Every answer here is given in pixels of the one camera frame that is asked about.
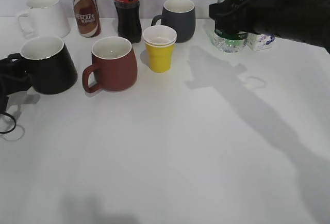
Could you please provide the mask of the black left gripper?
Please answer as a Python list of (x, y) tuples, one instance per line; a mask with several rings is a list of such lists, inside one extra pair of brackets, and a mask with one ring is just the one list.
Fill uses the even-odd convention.
[(1, 59), (1, 113), (6, 110), (8, 95), (26, 91), (31, 87), (25, 62), (19, 53)]

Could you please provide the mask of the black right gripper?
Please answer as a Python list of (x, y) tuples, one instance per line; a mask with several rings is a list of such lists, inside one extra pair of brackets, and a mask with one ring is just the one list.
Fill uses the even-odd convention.
[(257, 24), (269, 22), (267, 17), (289, 0), (223, 0), (209, 5), (209, 16), (215, 28), (226, 35), (239, 32), (257, 33)]

